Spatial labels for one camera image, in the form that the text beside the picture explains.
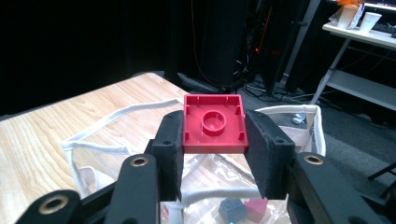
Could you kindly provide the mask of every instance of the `keyboard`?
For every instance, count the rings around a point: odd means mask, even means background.
[[[382,33],[387,33],[387,34],[396,34],[396,27],[384,24],[384,23],[376,23],[373,27],[373,30],[379,31]]]

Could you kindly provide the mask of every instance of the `wooden tabletop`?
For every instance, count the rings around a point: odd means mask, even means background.
[[[185,91],[144,74],[0,122],[0,223],[15,222],[37,198],[57,189],[77,190],[61,142],[127,105],[183,98]],[[113,122],[102,144],[143,152],[163,116],[182,105],[134,112]]]

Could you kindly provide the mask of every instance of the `plastic bag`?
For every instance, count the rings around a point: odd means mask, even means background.
[[[363,14],[364,0],[338,0],[337,4],[341,7],[330,16],[329,21],[331,21],[334,26],[346,28],[348,30],[354,29]],[[347,15],[349,12],[353,12],[354,15]]]
[[[81,197],[114,182],[125,158],[143,153],[148,139],[155,137],[162,117],[182,109],[182,104],[174,99],[127,106],[64,141],[62,147]],[[276,122],[296,143],[298,152],[313,151],[325,155],[318,106],[284,105],[258,111],[268,114]],[[143,113],[147,119],[137,120],[140,116],[136,113]],[[295,113],[305,113],[307,123],[294,125],[291,118]],[[182,202],[162,203],[163,223],[222,223],[219,205],[226,198],[240,198],[242,202],[260,198],[248,164],[240,154],[185,155],[181,190]],[[253,222],[246,219],[244,223]],[[260,223],[290,223],[286,201],[268,202]]]

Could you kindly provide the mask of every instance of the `red plastic block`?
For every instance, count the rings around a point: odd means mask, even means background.
[[[250,199],[245,203],[245,208],[247,210],[247,219],[260,223],[267,210],[267,199]]]
[[[184,153],[244,153],[247,147],[240,95],[185,95]]]

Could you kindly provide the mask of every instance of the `small cube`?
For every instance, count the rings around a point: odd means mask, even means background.
[[[267,199],[250,199],[248,202],[245,202],[247,219],[259,223],[265,215],[267,204]]]
[[[240,199],[229,198],[221,201],[219,213],[225,223],[238,223],[247,218],[247,211]]]

